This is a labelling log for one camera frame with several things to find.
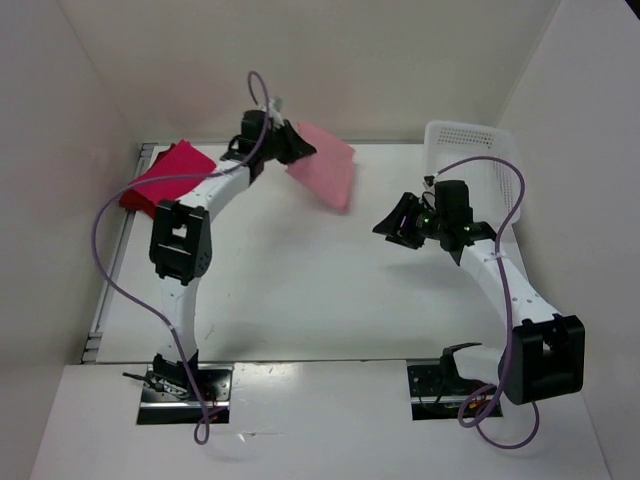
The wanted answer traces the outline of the light pink t shirt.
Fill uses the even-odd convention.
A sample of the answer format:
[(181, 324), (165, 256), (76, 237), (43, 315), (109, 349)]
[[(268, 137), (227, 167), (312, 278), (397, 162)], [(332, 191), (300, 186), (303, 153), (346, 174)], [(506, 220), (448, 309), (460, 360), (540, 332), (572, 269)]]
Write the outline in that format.
[(355, 178), (355, 149), (311, 123), (298, 122), (297, 127), (301, 138), (316, 152), (295, 161), (286, 172), (326, 206), (347, 212)]

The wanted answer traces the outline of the dark red t shirt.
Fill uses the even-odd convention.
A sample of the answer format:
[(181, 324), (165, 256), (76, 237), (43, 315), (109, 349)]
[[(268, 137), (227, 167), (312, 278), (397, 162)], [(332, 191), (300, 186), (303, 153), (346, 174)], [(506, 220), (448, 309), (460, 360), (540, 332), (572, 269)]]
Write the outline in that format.
[[(155, 163), (144, 173), (139, 175), (132, 181), (132, 184), (140, 183), (145, 180), (153, 180), (159, 177), (168, 176), (168, 168), (163, 166), (165, 157), (176, 147), (172, 143), (167, 149), (161, 151)], [(142, 212), (149, 218), (155, 218), (155, 210), (157, 204), (163, 199), (175, 199), (176, 196), (171, 192), (172, 180), (151, 182), (139, 187), (132, 187), (123, 193), (119, 199), (119, 206), (125, 210)]]

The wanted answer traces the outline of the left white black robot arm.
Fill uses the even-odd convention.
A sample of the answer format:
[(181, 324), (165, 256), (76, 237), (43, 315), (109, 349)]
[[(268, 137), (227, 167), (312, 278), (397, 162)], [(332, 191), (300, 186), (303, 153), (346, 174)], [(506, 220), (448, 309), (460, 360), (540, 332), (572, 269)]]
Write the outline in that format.
[(254, 183), (266, 162), (288, 166), (316, 152), (289, 121), (249, 110), (217, 166), (189, 192), (157, 205), (149, 255), (168, 337), (154, 356), (153, 381), (175, 398), (189, 399), (201, 390), (195, 307), (200, 280), (213, 260), (213, 220)]

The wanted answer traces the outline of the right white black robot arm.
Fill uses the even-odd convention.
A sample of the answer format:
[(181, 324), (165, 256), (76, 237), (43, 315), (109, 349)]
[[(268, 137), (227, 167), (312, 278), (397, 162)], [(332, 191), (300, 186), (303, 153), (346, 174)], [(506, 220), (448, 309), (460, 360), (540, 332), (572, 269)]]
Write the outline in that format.
[(460, 393), (480, 381), (501, 386), (511, 403), (523, 405), (582, 389), (584, 324), (544, 300), (497, 250), (494, 229), (474, 219), (465, 182), (441, 181), (422, 196), (404, 193), (372, 231), (413, 250), (438, 242), (477, 282), (506, 327), (503, 349), (474, 342), (444, 349), (438, 377), (446, 391)]

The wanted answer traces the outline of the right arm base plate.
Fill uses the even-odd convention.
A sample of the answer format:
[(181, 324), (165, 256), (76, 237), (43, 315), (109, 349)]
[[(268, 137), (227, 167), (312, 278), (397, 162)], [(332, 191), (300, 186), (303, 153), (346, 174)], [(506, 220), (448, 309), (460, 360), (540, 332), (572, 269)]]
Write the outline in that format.
[(477, 380), (446, 380), (438, 360), (408, 362), (412, 419), (456, 420), (463, 401), (484, 386)]

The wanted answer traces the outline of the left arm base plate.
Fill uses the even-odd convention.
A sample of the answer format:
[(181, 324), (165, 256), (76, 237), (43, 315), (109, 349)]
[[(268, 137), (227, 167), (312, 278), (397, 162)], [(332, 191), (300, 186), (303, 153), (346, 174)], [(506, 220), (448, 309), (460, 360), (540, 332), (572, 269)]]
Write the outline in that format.
[[(137, 425), (195, 425), (202, 418), (197, 397), (189, 387), (172, 386), (167, 381), (156, 379), (151, 368), (145, 377)], [(229, 422), (232, 377), (232, 365), (199, 366), (196, 380), (212, 424)]]

